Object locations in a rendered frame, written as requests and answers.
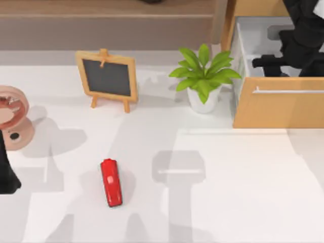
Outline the grey drawer inside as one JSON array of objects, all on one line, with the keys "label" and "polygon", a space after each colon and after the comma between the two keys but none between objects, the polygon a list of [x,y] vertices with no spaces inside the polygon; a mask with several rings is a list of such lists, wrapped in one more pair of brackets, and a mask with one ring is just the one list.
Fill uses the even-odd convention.
[{"label": "grey drawer inside", "polygon": [[[232,69],[241,77],[265,77],[263,68],[252,66],[252,60],[262,55],[281,57],[279,31],[293,30],[294,26],[288,17],[238,17],[236,19],[231,44],[234,58]],[[318,76],[324,78],[324,63],[314,64],[306,70],[281,66],[289,77]]]}]

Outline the pale wooden drawer front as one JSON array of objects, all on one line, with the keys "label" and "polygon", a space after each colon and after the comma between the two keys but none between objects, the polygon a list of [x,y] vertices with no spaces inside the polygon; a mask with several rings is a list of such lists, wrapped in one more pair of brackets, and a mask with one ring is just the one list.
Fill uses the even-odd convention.
[{"label": "pale wooden drawer front", "polygon": [[253,94],[266,90],[324,90],[322,77],[247,77],[234,128],[324,129],[324,94]]}]

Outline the wooden cupboard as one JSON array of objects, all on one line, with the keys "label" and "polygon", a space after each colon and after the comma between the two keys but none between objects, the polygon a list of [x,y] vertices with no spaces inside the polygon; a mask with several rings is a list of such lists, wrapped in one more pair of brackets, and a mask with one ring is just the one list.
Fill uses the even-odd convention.
[{"label": "wooden cupboard", "polygon": [[282,0],[228,0],[221,34],[221,50],[231,48],[236,17],[287,17],[289,16]]}]

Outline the green plant in white pot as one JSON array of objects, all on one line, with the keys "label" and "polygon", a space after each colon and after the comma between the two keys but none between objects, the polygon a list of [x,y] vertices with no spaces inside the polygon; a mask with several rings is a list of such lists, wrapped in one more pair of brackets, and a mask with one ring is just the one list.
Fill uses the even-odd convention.
[{"label": "green plant in white pot", "polygon": [[214,57],[206,44],[200,45],[198,53],[185,47],[179,48],[183,60],[172,70],[169,77],[178,79],[176,91],[186,91],[190,107],[200,114],[212,112],[218,103],[223,85],[232,85],[241,75],[231,68],[230,51],[221,51]]}]

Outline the wooden framed blackboard easel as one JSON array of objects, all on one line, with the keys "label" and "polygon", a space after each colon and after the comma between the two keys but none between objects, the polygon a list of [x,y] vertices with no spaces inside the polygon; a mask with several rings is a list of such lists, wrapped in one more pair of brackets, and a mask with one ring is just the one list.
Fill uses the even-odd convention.
[{"label": "wooden framed blackboard easel", "polygon": [[76,64],[84,93],[96,108],[99,98],[122,101],[124,112],[138,101],[135,58],[113,55],[107,49],[98,53],[76,51]]}]

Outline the brown wooden shelf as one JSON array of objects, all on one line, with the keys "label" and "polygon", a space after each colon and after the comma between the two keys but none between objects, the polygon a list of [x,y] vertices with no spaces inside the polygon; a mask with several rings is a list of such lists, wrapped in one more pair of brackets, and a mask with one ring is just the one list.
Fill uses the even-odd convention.
[{"label": "brown wooden shelf", "polygon": [[0,50],[175,50],[219,41],[219,0],[0,0]]}]

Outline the red stapler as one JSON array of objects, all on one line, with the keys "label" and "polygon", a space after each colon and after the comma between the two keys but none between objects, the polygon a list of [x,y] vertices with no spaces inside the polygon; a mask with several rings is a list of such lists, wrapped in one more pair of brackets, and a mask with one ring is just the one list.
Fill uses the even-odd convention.
[{"label": "red stapler", "polygon": [[110,208],[123,204],[117,161],[107,158],[100,164],[104,191]]}]

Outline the pink desk fan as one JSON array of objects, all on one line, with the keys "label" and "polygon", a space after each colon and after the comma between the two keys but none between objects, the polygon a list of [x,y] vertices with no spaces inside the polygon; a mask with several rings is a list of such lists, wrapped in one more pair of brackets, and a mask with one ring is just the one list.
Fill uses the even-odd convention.
[{"label": "pink desk fan", "polygon": [[35,131],[28,111],[29,102],[20,89],[0,85],[0,130],[8,151],[22,149],[32,141]]}]

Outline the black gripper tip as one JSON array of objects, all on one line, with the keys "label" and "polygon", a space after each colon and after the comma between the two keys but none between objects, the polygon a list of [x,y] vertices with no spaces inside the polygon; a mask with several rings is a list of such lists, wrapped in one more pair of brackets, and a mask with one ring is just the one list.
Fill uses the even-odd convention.
[{"label": "black gripper tip", "polygon": [[14,194],[21,186],[21,181],[10,165],[3,132],[0,130],[0,194]]}]

